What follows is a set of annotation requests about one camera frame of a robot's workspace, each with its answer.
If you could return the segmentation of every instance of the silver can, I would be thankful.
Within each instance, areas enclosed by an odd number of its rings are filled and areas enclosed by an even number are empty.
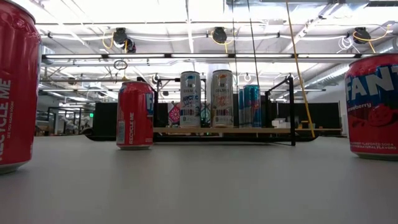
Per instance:
[[[211,81],[211,125],[215,127],[232,127],[233,114],[233,77],[229,70],[213,72]]]
[[[198,72],[181,73],[180,126],[183,128],[200,128],[200,84]]]

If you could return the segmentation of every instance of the ceiling pipe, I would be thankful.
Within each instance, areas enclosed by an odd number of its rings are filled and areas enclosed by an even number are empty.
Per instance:
[[[392,43],[391,39],[377,45],[374,49],[375,49],[375,51],[377,51],[379,53],[391,53],[391,52],[398,51],[398,50],[394,50],[393,43]],[[372,54],[373,51],[367,50],[365,53]],[[342,63],[339,65],[336,65],[333,68],[331,68],[325,72],[322,72],[320,75],[307,81],[305,87],[311,88],[312,86],[315,86],[315,85],[327,86],[331,83],[338,83],[339,81],[344,79],[344,74],[348,70],[348,67],[349,67],[349,63]]]

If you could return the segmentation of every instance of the red bull can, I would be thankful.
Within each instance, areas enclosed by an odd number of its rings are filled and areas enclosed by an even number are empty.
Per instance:
[[[244,127],[261,128],[261,101],[258,85],[243,87]]]
[[[146,149],[154,136],[154,92],[145,82],[124,82],[119,90],[116,145]]]
[[[351,151],[359,157],[398,159],[398,54],[353,62],[345,83]]]
[[[200,128],[201,85],[198,72],[181,73],[180,126]]]
[[[234,126],[233,77],[229,70],[213,72],[211,80],[211,123],[214,128]]]
[[[244,126],[244,104],[243,104],[243,89],[238,92],[239,103],[239,127]]]
[[[0,1],[0,174],[32,158],[41,48],[35,20]]]

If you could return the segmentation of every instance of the table surface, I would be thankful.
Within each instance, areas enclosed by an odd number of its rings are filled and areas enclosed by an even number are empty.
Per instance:
[[[396,224],[397,174],[339,138],[120,151],[39,137],[32,161],[0,176],[0,223]]]

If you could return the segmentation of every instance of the black metal frame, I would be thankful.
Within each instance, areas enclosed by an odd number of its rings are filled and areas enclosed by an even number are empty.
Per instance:
[[[159,82],[160,81],[175,81],[175,82],[180,82],[179,78],[165,78],[165,79],[158,79],[157,81],[157,93],[159,95]],[[206,80],[201,79],[201,81],[205,82],[205,90],[206,90]],[[154,142],[184,142],[184,141],[206,141],[206,142],[212,142],[212,141],[247,141],[247,142],[282,142],[282,141],[288,141],[290,140],[290,145],[295,146],[296,145],[296,136],[295,136],[295,122],[294,122],[294,116],[295,116],[295,105],[294,105],[294,79],[292,76],[286,77],[284,81],[280,82],[276,86],[272,87],[270,90],[266,91],[266,122],[265,126],[266,128],[271,128],[271,121],[269,121],[269,115],[268,115],[268,110],[271,108],[270,104],[270,92],[272,90],[275,90],[276,88],[280,87],[283,84],[289,84],[289,95],[290,95],[290,137],[287,138],[287,136],[277,136],[277,137],[270,137],[269,134],[240,134],[237,136],[236,134],[224,134],[223,137],[220,138],[207,138],[206,136],[161,136],[158,133],[154,133]],[[157,111],[159,111],[159,103],[158,103],[158,97],[155,97],[154,101],[154,107],[156,108]],[[155,121],[155,127],[157,127],[157,122],[156,120],[158,119],[158,114],[154,114],[154,121]],[[313,138],[300,138],[300,141],[311,141]]]
[[[275,90],[276,88],[280,87],[281,85],[287,83],[289,85],[289,105],[290,105],[290,142],[292,146],[296,145],[296,134],[295,134],[295,123],[294,123],[294,79],[292,76],[285,77],[285,79],[276,84],[274,87],[271,89],[267,90],[265,92],[266,94],[266,127],[270,128],[272,126],[272,121],[269,119],[268,112],[271,110],[271,101],[269,99],[270,93],[272,90]]]

